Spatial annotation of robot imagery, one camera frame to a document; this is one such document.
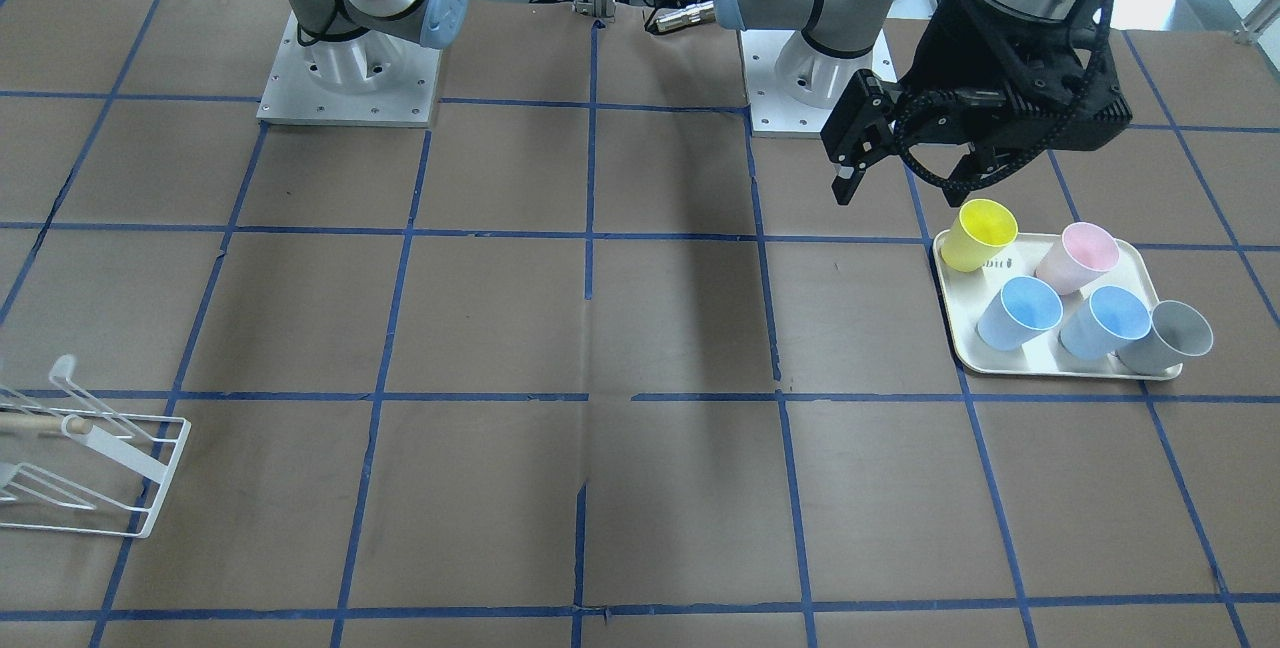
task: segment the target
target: white tray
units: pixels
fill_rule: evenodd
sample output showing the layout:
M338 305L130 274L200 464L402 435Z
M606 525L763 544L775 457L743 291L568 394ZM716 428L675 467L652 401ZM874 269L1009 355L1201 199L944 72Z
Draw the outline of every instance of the white tray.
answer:
M1057 236L1019 233L1018 239L987 261L984 268L973 273L960 273L947 266L938 252L947 233L950 232L943 231L933 238L933 263L938 271L938 284L942 286L942 302L947 310L947 324L951 325L951 341L956 356L970 369L1000 375L1065 375L1129 380L1169 380L1183 371L1179 364L1153 375L1134 373L1114 353L1094 361L1080 360L1057 342L1057 328L1028 341L1015 351L992 348L978 336L978 319L1006 280L1034 274L1036 266L1057 241ZM1116 243L1120 246L1120 264L1111 273L1089 283L1083 291L1062 296L1064 324L1080 307L1084 297L1101 286L1128 288L1142 298L1148 309L1160 302L1142 255L1124 241Z

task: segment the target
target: floor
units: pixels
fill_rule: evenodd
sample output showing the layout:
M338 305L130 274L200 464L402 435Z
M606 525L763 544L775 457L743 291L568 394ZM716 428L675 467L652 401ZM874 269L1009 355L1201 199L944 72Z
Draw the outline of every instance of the floor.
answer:
M1144 384L963 370L954 211L890 161L835 206L732 33L479 3L431 133L268 128L285 15L0 0L4 383L193 425L150 538L0 530L0 644L1280 645L1252 47L1116 33L1134 127L988 192L1208 316Z

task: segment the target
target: metal mounting plate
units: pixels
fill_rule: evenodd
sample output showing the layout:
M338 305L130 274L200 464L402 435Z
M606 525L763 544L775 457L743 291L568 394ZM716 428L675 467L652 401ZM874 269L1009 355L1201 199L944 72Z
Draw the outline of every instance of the metal mounting plate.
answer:
M745 29L741 36L742 73L751 104L751 132L763 138L817 138L829 110L815 109L788 96L773 65L795 29ZM897 79L884 33L876 38L872 65L882 79Z
M275 63L262 91L257 118L283 126L378 126L430 128L440 74L440 51L404 44L403 78L371 93L339 93L311 77L298 46L297 19L289 14Z

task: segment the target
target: dish rack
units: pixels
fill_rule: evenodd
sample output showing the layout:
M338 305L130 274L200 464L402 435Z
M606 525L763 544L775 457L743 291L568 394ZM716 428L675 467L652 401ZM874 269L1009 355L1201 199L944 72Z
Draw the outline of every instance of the dish rack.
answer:
M45 406L0 384L0 437L35 437L36 446L36 456L10 462L0 444L0 528L146 538L173 485L191 424L116 412L77 385L74 370L76 356L59 357L49 382L81 406L76 410ZM72 451L79 458L78 480L40 465L40 453L50 453L54 442L61 443L59 450L68 447L65 442L79 446ZM137 494L113 496L86 484L110 471L132 476L124 483L137 487Z

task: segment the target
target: plastic cup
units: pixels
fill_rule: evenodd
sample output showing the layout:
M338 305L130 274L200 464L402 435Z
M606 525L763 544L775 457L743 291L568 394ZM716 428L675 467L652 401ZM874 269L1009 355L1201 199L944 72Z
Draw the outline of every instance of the plastic cup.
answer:
M1062 300L1029 275L1010 278L978 319L978 336L997 351L1012 351L1062 320Z
M1062 324L1057 339L1073 356L1092 361L1149 330L1151 312L1142 298L1117 286L1103 286Z
M1092 223L1073 223L1036 266L1036 278L1066 296L1106 275L1117 263L1120 247L1110 233Z
M1005 206L974 198L960 206L951 231L942 241L942 263L961 273L973 273L1018 238L1018 220Z
M1213 329L1199 311L1180 301L1161 301L1151 311L1151 333L1116 351L1134 373L1155 375L1213 347Z

